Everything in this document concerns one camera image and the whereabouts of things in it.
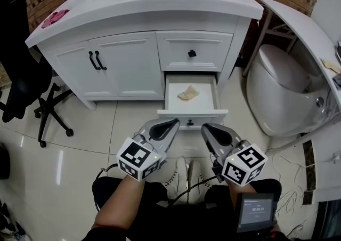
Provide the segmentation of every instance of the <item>display screen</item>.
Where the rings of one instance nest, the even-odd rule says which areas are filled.
[[[240,224],[259,223],[271,218],[271,199],[245,199]]]

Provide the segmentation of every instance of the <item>tile floor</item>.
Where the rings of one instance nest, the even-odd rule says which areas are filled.
[[[57,77],[54,82],[62,84]],[[254,120],[246,102],[244,85],[241,69],[236,68],[220,97],[221,107],[229,110],[224,124],[265,150],[274,142]],[[4,90],[2,102],[6,102],[8,92]],[[156,110],[163,107],[163,102],[99,102],[97,110],[90,111],[71,96],[59,104],[56,111],[75,135],[68,138],[57,122],[50,118],[44,134],[47,142],[44,149],[36,140],[40,121],[34,117],[33,110],[38,106],[35,102],[27,108],[22,120],[13,119],[6,124],[0,122],[0,141],[11,156],[11,176],[7,181],[0,181],[0,199],[8,203],[34,241],[81,240],[96,215],[91,185],[100,168],[116,162],[115,154],[125,138],[146,121],[157,118]],[[167,181],[173,174],[176,159],[181,155],[188,161],[192,158],[198,160],[205,178],[213,176],[210,155],[200,133],[179,131],[168,152],[167,163],[151,175],[149,181]],[[304,164],[302,147],[289,149],[282,155]],[[302,192],[297,184],[306,188],[305,171],[300,170],[297,174],[296,184],[297,165],[278,156],[274,158],[274,165],[269,156],[260,178],[279,179],[276,170],[281,174],[283,199],[279,206],[286,201],[288,205],[282,207],[277,215],[279,225],[284,233],[289,233],[304,222],[301,238],[309,238],[315,224],[317,205],[302,206]],[[109,176],[122,174],[113,169]],[[297,199],[288,200],[294,192]]]

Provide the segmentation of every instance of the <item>black pants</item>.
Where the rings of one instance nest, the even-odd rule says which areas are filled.
[[[99,208],[110,198],[121,180],[107,176],[95,180],[92,192]],[[282,191],[279,181],[267,179],[250,184],[259,193],[273,193],[275,202],[278,202]],[[189,236],[188,240],[211,240],[214,233],[212,227],[217,229],[216,232],[233,230],[229,228],[233,226],[234,209],[228,186],[214,185],[207,191],[205,202],[217,205],[210,209],[197,205],[170,208],[157,205],[165,200],[168,200],[167,190],[161,183],[145,183],[139,211],[127,233],[130,240],[180,240],[186,239],[184,235]]]

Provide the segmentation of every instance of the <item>white marker cube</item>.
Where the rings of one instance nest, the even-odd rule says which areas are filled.
[[[138,181],[159,169],[161,158],[161,155],[131,138],[125,140],[116,156],[118,167]]]
[[[266,161],[267,156],[253,144],[227,157],[222,175],[239,186],[245,186],[261,174]]]

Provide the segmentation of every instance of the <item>black handle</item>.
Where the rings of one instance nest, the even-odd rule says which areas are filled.
[[[98,51],[95,51],[95,54],[96,54],[96,60],[97,60],[97,63],[100,65],[101,69],[103,70],[107,70],[106,67],[104,67],[100,61],[100,59],[98,58],[98,55],[100,55],[100,53]]]
[[[94,68],[95,68],[96,70],[100,70],[100,68],[98,68],[98,67],[96,66],[95,62],[92,60],[92,54],[93,54],[92,51],[89,51],[91,64],[94,66]]]
[[[190,58],[193,58],[193,57],[197,56],[197,53],[196,53],[194,50],[190,50],[190,51],[188,52],[188,56],[189,56]]]
[[[188,123],[187,123],[187,126],[192,126],[192,125],[194,125],[194,123],[192,122],[191,119],[189,119],[189,120],[188,120]]]

